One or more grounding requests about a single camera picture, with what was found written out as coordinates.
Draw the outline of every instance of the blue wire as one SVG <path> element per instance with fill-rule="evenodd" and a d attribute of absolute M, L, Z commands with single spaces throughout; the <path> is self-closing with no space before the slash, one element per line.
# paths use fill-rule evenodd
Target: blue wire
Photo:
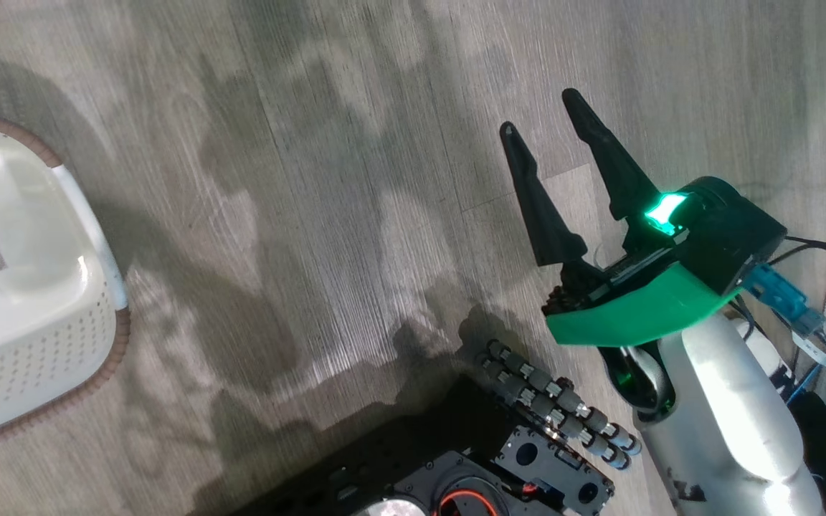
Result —
<path fill-rule="evenodd" d="M 793 399 L 795 399 L 798 395 L 800 395 L 803 390 L 805 390 L 805 386 L 809 385 L 809 382 L 812 381 L 813 378 L 817 375 L 817 372 L 820 371 L 820 363 L 816 363 L 812 366 L 812 370 L 809 371 L 805 378 L 802 379 L 799 386 L 796 387 L 796 390 L 792 392 L 792 396 L 786 400 L 786 406 L 789 407 L 790 403 L 792 403 Z"/>

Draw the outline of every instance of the mounting hole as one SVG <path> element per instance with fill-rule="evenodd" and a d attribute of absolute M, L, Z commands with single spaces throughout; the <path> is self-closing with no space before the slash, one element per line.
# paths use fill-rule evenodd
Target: mounting hole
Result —
<path fill-rule="evenodd" d="M 597 497 L 597 486 L 588 482 L 579 490 L 579 503 L 591 503 Z"/>
<path fill-rule="evenodd" d="M 528 466 L 536 458 L 537 446 L 531 443 L 522 444 L 521 448 L 518 448 L 518 453 L 515 453 L 515 462 L 521 464 L 521 466 Z"/>

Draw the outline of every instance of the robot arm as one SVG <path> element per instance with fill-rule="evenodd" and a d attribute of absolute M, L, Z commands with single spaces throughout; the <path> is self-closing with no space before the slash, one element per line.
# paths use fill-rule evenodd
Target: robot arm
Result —
<path fill-rule="evenodd" d="M 715 177 L 659 192 L 579 92 L 567 89 L 563 99 L 628 232 L 626 256 L 604 270 L 587 264 L 587 246 L 544 192 L 527 145 L 503 124 L 535 258 L 563 264 L 543 307 L 554 339 L 599 349 L 678 513 L 823 514 L 796 422 L 716 315 L 751 278 L 763 275 L 758 294 L 774 285 L 766 262 L 786 228 Z M 817 322 L 798 313 L 806 327 Z"/>
<path fill-rule="evenodd" d="M 824 513 L 796 421 L 730 321 L 709 317 L 658 350 L 678 395 L 635 423 L 679 514 Z"/>

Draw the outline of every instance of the red wire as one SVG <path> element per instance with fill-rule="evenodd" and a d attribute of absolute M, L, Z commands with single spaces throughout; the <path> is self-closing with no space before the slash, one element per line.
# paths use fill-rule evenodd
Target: red wire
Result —
<path fill-rule="evenodd" d="M 442 501 L 439 502 L 439 510 L 433 512 L 432 516 L 439 516 L 440 510 L 442 510 L 442 507 L 444 507 L 446 503 L 450 502 L 450 500 L 456 499 L 456 497 L 461 496 L 475 497 L 477 500 L 480 500 L 484 507 L 486 507 L 486 510 L 489 511 L 489 516 L 499 516 L 499 513 L 495 511 L 495 507 L 493 507 L 493 504 L 490 503 L 485 496 L 482 496 L 480 493 L 476 492 L 473 489 L 456 489 L 448 493 L 447 495 L 445 495 L 445 497 L 442 498 Z"/>

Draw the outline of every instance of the gray laminate floor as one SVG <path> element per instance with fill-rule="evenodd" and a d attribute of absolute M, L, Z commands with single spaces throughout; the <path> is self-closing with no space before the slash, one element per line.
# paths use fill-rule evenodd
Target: gray laminate floor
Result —
<path fill-rule="evenodd" d="M 826 0 L 0 0 L 0 116 L 75 171 L 134 313 L 117 378 L 0 445 L 0 515 L 224 514 L 436 399 L 465 320 L 629 424 L 545 330 L 496 136 L 615 258 L 565 86 L 659 187 L 826 237 Z M 820 301 L 826 257 L 783 271 Z M 607 515 L 670 512 L 637 466 Z"/>

